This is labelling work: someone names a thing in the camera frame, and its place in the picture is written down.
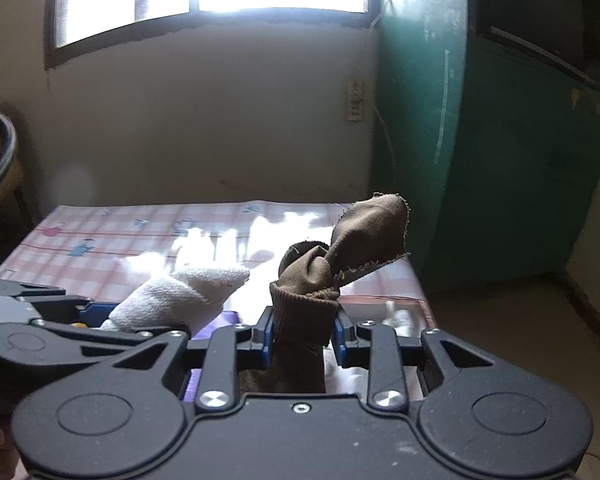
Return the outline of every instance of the knotted brown fabric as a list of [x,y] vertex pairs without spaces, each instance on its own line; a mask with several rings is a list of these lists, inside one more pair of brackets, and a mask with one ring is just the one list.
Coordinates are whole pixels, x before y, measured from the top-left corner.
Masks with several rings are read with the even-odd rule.
[[289,248],[269,287],[272,364],[242,372],[243,393],[324,393],[322,347],[331,336],[340,287],[403,257],[408,222],[400,196],[378,194],[345,211],[330,246],[300,242]]

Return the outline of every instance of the electrical socket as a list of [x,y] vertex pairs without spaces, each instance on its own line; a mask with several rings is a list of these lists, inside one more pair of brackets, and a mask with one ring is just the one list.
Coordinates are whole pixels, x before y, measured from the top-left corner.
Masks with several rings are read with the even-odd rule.
[[359,123],[365,108],[364,88],[359,81],[349,81],[347,88],[347,119]]

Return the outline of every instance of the pink plaid tablecloth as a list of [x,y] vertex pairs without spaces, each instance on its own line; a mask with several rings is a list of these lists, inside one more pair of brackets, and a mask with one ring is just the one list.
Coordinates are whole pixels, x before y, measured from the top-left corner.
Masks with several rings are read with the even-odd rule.
[[[241,202],[124,207],[58,206],[0,266],[0,278],[119,302],[151,275],[189,264],[238,262],[250,280],[225,304],[254,323],[289,245],[329,242],[345,204]],[[406,259],[342,290],[348,296],[424,294]]]

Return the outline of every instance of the brown floor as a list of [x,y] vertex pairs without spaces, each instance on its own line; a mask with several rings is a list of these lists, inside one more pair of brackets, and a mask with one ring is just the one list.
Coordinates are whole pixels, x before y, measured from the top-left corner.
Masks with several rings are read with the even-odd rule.
[[600,342],[566,292],[544,278],[429,297],[440,328],[571,390],[589,407],[594,436],[580,469],[600,480]]

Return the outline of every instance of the screw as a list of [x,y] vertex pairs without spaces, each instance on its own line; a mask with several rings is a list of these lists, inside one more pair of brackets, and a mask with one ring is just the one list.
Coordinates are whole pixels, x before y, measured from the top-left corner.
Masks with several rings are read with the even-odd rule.
[[293,410],[299,415],[304,415],[305,413],[309,413],[311,411],[311,406],[306,402],[298,402],[297,404],[294,404]]
[[396,408],[404,403],[404,395],[395,390],[387,390],[375,394],[374,402],[382,408]]
[[206,408],[222,408],[229,403],[231,397],[219,390],[209,390],[198,397],[200,404]]

